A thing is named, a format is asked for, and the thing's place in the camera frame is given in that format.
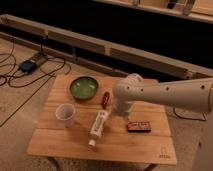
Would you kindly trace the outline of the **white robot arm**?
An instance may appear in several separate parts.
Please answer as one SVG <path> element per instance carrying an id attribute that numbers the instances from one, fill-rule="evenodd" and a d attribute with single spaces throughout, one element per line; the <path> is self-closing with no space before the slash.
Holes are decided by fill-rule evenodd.
<path id="1" fill-rule="evenodd" d="M 195 112 L 213 111 L 213 78 L 148 84 L 136 73 L 112 88 L 112 111 L 128 117 L 135 101 L 166 105 Z"/>

